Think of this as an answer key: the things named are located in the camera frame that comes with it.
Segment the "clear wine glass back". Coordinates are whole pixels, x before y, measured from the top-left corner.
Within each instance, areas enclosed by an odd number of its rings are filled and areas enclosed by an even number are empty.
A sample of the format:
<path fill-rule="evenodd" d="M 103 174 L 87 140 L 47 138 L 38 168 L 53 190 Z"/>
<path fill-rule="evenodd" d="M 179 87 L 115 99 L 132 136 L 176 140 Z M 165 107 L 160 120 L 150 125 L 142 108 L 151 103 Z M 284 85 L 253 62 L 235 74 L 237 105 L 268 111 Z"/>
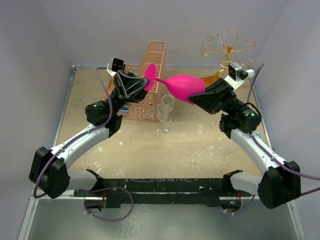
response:
<path fill-rule="evenodd" d="M 157 118 L 159 120 L 159 125 L 156 132 L 159 135 L 165 135 L 169 132 L 169 127 L 166 125 L 166 121 L 169 116 L 169 106 L 165 103 L 160 103 L 157 105 Z"/>

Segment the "clear round wine glass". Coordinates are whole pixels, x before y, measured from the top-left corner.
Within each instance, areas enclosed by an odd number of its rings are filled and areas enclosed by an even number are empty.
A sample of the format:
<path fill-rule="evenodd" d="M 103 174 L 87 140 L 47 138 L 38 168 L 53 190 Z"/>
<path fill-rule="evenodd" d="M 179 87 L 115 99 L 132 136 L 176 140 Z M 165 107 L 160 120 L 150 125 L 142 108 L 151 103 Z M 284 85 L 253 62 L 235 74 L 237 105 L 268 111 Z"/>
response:
<path fill-rule="evenodd" d="M 169 124 L 171 122 L 170 113 L 174 109 L 174 98 L 171 95 L 164 95 L 161 98 L 161 103 L 168 105 L 168 116 L 167 116 L 167 119 L 164 123 Z"/>

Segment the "pink wine glass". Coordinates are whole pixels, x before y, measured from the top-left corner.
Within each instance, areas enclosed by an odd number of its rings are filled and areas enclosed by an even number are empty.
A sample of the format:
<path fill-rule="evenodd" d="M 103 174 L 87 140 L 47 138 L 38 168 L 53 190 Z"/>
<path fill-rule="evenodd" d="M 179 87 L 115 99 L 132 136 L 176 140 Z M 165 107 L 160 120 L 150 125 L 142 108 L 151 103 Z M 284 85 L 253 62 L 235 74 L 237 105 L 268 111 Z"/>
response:
<path fill-rule="evenodd" d="M 205 92 L 205 82 L 201 78 L 190 75 L 175 75 L 168 79 L 160 79 L 156 77 L 157 68 L 154 63 L 147 66 L 143 78 L 148 79 L 149 83 L 144 87 L 145 91 L 149 91 L 154 82 L 158 81 L 163 83 L 170 94 L 176 99 L 185 103 L 192 104 L 189 97 Z"/>

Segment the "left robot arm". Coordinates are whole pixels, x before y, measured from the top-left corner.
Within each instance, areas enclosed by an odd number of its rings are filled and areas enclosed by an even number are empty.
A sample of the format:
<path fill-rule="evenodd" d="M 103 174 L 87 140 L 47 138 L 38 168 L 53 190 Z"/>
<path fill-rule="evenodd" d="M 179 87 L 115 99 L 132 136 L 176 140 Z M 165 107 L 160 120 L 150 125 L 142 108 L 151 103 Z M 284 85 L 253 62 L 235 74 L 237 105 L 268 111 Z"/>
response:
<path fill-rule="evenodd" d="M 89 125 L 65 142 L 50 149 L 38 148 L 33 157 L 29 179 L 34 183 L 33 196 L 36 199 L 47 195 L 55 199 L 66 190 L 83 190 L 91 196 L 103 191 L 103 184 L 94 173 L 74 178 L 69 168 L 95 145 L 109 139 L 120 128 L 122 117 L 118 111 L 127 103 L 142 101 L 156 81 L 156 69 L 146 70 L 143 77 L 124 70 L 112 72 L 115 88 L 106 92 L 106 100 L 89 104 L 85 109 Z"/>

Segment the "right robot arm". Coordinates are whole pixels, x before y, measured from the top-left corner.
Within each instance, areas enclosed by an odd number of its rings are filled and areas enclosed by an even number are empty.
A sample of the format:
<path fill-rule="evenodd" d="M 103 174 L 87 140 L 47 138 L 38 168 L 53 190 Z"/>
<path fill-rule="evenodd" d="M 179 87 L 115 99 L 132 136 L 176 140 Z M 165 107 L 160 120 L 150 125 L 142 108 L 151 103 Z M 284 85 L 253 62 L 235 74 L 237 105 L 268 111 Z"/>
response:
<path fill-rule="evenodd" d="M 220 78 L 203 92 L 189 96 L 188 101 L 211 115 L 223 112 L 220 131 L 242 148 L 261 173 L 260 176 L 241 170 L 228 173 L 222 183 L 223 192 L 233 196 L 244 191 L 259 197 L 268 209 L 274 209 L 302 195 L 300 167 L 295 161 L 280 157 L 255 134 L 262 115 L 254 104 L 237 97 L 236 92 L 242 86 L 248 86 L 246 80 L 233 83 L 229 76 Z"/>

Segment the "wooden rack base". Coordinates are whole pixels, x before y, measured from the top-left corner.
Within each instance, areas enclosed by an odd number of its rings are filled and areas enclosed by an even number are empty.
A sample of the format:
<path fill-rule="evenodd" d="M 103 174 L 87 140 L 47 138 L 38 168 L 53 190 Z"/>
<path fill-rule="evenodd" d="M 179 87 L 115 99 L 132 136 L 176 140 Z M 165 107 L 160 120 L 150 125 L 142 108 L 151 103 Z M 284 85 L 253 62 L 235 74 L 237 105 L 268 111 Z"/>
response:
<path fill-rule="evenodd" d="M 215 75 L 201 77 L 201 79 L 203 80 L 205 87 L 207 88 L 214 84 L 220 77 L 220 73 L 218 72 Z"/>

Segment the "clear wine glass far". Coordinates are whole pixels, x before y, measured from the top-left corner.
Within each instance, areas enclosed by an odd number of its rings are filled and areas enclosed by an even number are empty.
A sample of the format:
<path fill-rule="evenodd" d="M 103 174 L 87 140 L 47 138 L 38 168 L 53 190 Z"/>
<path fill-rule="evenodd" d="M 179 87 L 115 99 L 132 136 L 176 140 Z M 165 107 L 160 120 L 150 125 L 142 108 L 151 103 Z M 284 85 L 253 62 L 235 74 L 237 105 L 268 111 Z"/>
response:
<path fill-rule="evenodd" d="M 204 40 L 202 41 L 203 48 L 215 48 L 216 47 L 216 37 L 212 32 L 209 32 Z"/>

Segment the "peach plastic file organizer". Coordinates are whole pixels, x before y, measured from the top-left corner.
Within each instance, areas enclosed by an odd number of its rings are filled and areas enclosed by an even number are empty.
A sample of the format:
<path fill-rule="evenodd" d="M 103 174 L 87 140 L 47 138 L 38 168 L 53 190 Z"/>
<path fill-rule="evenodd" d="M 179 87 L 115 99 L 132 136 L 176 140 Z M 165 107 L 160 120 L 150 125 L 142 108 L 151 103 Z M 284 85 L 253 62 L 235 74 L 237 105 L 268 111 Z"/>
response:
<path fill-rule="evenodd" d="M 156 77 L 161 79 L 165 76 L 165 61 L 166 42 L 154 40 L 149 42 L 142 63 L 139 65 L 124 63 L 124 71 L 126 73 L 133 73 L 137 77 L 143 77 L 148 65 L 155 64 Z M 119 109 L 117 114 L 122 115 L 123 118 L 127 120 L 156 123 L 158 121 L 157 106 L 164 95 L 163 88 L 161 83 L 155 81 L 142 101 L 138 103 L 126 103 Z M 111 94 L 114 89 L 115 84 L 113 77 L 110 76 L 107 86 L 109 94 Z"/>

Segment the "blue white small jar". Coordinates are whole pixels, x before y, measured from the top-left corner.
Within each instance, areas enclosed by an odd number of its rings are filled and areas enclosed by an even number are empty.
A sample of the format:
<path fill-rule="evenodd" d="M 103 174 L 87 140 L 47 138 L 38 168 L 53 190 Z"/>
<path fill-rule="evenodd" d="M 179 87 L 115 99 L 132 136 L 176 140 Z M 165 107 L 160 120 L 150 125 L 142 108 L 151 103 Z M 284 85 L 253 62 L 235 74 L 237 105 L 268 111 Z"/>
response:
<path fill-rule="evenodd" d="M 259 131 L 254 131 L 254 134 L 261 140 L 263 140 L 263 135 Z"/>

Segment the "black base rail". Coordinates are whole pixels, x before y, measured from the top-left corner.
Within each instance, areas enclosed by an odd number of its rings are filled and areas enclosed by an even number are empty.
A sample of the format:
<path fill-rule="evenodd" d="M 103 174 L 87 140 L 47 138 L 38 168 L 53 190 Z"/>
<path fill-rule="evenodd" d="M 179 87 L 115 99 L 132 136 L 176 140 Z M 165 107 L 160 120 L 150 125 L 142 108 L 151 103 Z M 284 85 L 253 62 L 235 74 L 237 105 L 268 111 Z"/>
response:
<path fill-rule="evenodd" d="M 207 207 L 241 207 L 240 197 L 249 193 L 231 187 L 223 178 L 102 178 L 89 190 L 76 189 L 76 197 L 102 198 L 89 208 L 119 208 L 134 205 L 204 205 Z"/>

